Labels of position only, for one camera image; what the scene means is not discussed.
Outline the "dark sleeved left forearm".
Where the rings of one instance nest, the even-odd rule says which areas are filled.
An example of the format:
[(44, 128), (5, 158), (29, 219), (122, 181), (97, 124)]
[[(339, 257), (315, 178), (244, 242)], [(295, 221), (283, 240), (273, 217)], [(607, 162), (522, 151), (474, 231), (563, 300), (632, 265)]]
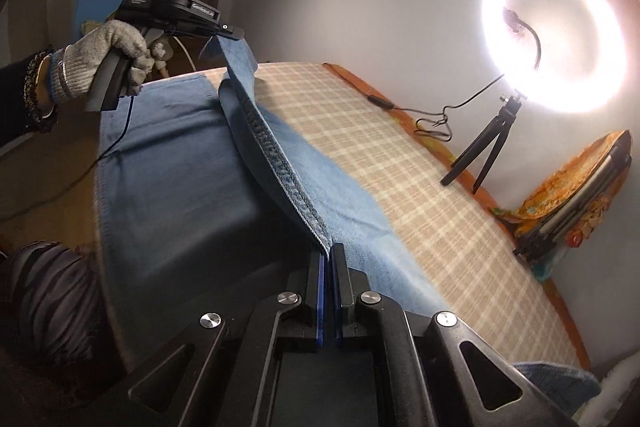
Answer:
[(1, 69), (1, 146), (29, 133), (48, 133), (58, 120), (58, 108), (41, 109), (37, 84), (40, 65), (51, 49), (29, 55)]

